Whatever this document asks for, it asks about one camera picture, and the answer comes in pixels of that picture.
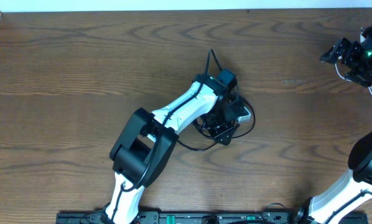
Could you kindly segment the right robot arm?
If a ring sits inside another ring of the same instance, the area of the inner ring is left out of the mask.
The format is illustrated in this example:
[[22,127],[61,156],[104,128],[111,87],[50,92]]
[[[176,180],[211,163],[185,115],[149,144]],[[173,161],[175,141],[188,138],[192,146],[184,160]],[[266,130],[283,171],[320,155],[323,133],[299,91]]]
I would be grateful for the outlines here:
[[[342,38],[320,61],[349,68],[342,78],[366,87],[372,95],[372,37]],[[342,218],[372,198],[372,131],[353,146],[348,170],[325,192],[312,197],[295,216],[295,223],[340,223]]]

